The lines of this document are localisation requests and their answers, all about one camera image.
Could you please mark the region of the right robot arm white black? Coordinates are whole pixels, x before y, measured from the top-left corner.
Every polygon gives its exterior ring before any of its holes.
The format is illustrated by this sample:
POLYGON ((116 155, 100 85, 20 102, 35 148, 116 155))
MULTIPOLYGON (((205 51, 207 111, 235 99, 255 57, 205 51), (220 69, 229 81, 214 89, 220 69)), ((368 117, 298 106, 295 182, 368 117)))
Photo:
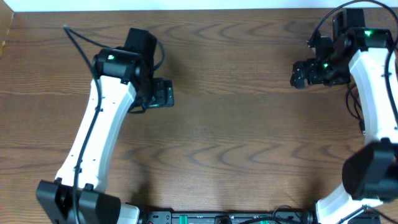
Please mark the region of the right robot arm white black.
POLYGON ((365 25, 362 9, 330 12, 333 35, 315 30, 307 44, 315 58, 295 62, 290 84, 354 82, 360 102, 364 147, 343 165, 341 184, 302 215, 303 223, 369 222, 366 212, 397 198, 397 39, 365 25))

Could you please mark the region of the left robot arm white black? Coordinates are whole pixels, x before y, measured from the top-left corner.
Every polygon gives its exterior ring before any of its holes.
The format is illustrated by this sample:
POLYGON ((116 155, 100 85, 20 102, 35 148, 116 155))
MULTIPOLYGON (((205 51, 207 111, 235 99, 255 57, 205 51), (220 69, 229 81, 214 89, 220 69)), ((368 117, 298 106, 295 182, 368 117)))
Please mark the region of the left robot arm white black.
POLYGON ((36 197, 52 223, 147 223, 146 212, 108 195, 108 171, 127 114, 174 105, 172 82, 156 78, 154 54, 162 44, 132 28, 124 45, 101 50, 87 66, 92 74, 85 114, 73 146, 53 181, 41 181, 36 197))

